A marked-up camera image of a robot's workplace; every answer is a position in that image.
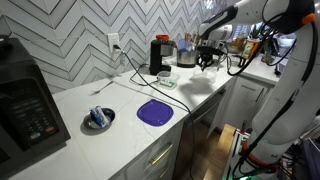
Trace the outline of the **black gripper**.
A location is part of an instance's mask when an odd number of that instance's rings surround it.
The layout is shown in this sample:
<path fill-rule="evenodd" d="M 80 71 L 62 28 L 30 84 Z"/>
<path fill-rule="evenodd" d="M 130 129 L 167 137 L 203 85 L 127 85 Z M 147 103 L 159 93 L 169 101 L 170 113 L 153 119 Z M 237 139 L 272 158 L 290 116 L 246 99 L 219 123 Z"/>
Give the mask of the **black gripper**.
<path fill-rule="evenodd" d="M 219 62 L 218 59 L 213 58 L 214 55 L 217 55 L 218 57 L 223 55 L 221 50 L 208 46 L 198 46 L 197 51 L 199 55 L 196 58 L 196 63 L 200 66 L 202 72 L 204 71 L 205 66 L 210 67 Z"/>

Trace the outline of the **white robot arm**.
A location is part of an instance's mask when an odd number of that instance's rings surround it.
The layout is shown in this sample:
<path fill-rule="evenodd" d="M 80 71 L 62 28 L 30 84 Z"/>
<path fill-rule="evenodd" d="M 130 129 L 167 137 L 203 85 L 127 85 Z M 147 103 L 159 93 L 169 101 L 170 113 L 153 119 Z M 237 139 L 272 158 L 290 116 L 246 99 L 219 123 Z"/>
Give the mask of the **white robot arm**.
<path fill-rule="evenodd" d="M 277 162 L 320 108 L 319 12 L 317 0 L 240 0 L 203 21 L 199 35 L 213 38 L 227 25 L 265 25 L 297 41 L 272 93 L 252 120 L 241 161 L 264 167 Z"/>

